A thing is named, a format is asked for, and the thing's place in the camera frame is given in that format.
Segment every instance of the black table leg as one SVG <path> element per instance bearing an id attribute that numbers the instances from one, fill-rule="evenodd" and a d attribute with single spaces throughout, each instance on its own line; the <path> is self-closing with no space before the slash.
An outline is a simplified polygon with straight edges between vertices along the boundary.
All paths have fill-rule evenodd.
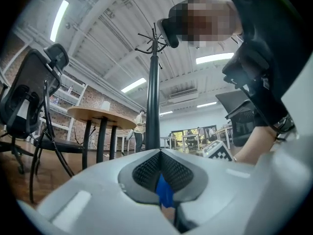
<path id="1" fill-rule="evenodd" d="M 112 126 L 109 160 L 114 159 L 116 128 L 117 128 L 117 126 Z"/>
<path id="2" fill-rule="evenodd" d="M 104 138 L 106 136 L 107 122 L 108 119 L 106 117 L 101 119 L 100 122 L 96 163 L 103 162 Z"/>
<path id="3" fill-rule="evenodd" d="M 89 143 L 89 135 L 91 128 L 91 120 L 88 120 L 86 123 L 85 134 L 84 134 L 84 150 L 83 150 L 83 170 L 87 168 L 87 157 L 88 157 L 88 143 Z"/>

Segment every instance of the chair backrest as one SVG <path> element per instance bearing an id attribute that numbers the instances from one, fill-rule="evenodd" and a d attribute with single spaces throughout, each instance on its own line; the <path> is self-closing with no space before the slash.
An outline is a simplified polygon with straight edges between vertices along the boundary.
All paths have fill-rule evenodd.
<path id="1" fill-rule="evenodd" d="M 230 113 L 245 100 L 249 99 L 241 90 L 218 94 L 215 97 L 221 102 L 227 113 Z"/>
<path id="2" fill-rule="evenodd" d="M 52 121 L 50 117 L 50 94 L 49 94 L 49 82 L 48 80 L 45 81 L 44 84 L 44 111 L 45 111 L 45 122 L 47 125 L 47 131 L 51 139 L 53 139 L 54 131 L 52 127 Z"/>
<path id="3" fill-rule="evenodd" d="M 254 113 L 252 111 L 240 112 L 231 118 L 233 127 L 233 143 L 237 147 L 243 146 L 254 129 Z"/>
<path id="4" fill-rule="evenodd" d="M 231 113 L 238 108 L 248 97 L 241 90 L 216 95 L 216 98 L 226 109 L 227 113 Z M 233 127 L 233 143 L 237 147 L 243 146 L 249 139 L 254 129 L 254 113 L 246 107 L 242 107 L 238 113 L 230 118 Z"/>
<path id="5" fill-rule="evenodd" d="M 36 49 L 32 49 L 25 56 L 10 90 L 0 103 L 0 118 L 10 135 L 26 138 L 38 128 L 45 80 L 50 82 L 50 94 L 61 86 L 58 74 Z"/>

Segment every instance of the chair headrest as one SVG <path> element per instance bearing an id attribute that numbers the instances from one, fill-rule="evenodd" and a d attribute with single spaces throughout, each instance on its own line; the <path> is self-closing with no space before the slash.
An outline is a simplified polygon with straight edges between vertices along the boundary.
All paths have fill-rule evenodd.
<path id="1" fill-rule="evenodd" d="M 55 66 L 60 73 L 63 73 L 64 67 L 69 63 L 67 52 L 63 46 L 60 44 L 53 44 L 50 47 L 44 48 L 44 52 L 50 58 L 52 65 Z"/>

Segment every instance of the ceiling light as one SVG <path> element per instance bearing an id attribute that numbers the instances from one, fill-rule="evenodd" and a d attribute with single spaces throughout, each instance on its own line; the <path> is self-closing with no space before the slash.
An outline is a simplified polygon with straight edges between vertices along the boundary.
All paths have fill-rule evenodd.
<path id="1" fill-rule="evenodd" d="M 166 115 L 166 114 L 170 114 L 170 113 L 173 113 L 173 112 L 172 112 L 172 111 L 170 111 L 170 112 L 160 113 L 160 116 L 162 116 L 162 115 Z"/>
<path id="2" fill-rule="evenodd" d="M 209 106 L 209 105 L 213 105 L 213 104 L 217 104 L 217 102 L 213 102 L 213 103 L 208 103 L 208 104 L 198 105 L 198 106 L 197 106 L 197 108 L 201 108 L 201 107 L 205 107 L 205 106 Z"/>
<path id="3" fill-rule="evenodd" d="M 68 6 L 68 2 L 63 0 L 63 2 L 61 3 L 61 6 L 58 10 L 57 16 L 55 17 L 54 23 L 53 23 L 53 27 L 52 27 L 52 31 L 51 31 L 51 36 L 50 36 L 50 40 L 55 42 L 55 39 L 57 37 L 57 33 L 58 33 L 58 29 L 62 20 L 62 17 L 67 9 Z"/>
<path id="4" fill-rule="evenodd" d="M 129 86 L 125 87 L 124 89 L 122 89 L 122 92 L 126 93 L 126 92 L 132 90 L 133 88 L 135 88 L 135 87 L 137 87 L 137 86 L 139 86 L 145 82 L 147 82 L 146 79 L 141 78 L 141 79 L 137 80 L 136 82 L 130 84 Z"/>
<path id="5" fill-rule="evenodd" d="M 232 53 L 210 55 L 210 56 L 206 56 L 206 57 L 199 57 L 196 59 L 196 63 L 198 65 L 198 64 L 202 64 L 202 63 L 216 61 L 216 60 L 230 59 L 230 58 L 232 58 L 233 55 L 234 55 L 234 53 L 232 52 Z"/>

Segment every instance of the blue cloth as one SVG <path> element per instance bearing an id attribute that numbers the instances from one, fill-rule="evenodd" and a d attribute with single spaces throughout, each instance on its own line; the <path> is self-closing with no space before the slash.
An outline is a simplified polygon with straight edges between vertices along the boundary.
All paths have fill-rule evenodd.
<path id="1" fill-rule="evenodd" d="M 160 197 L 161 204 L 166 207 L 174 207 L 173 204 L 173 190 L 170 185 L 165 181 L 163 175 L 160 175 L 160 179 L 158 181 L 156 187 L 156 194 Z"/>

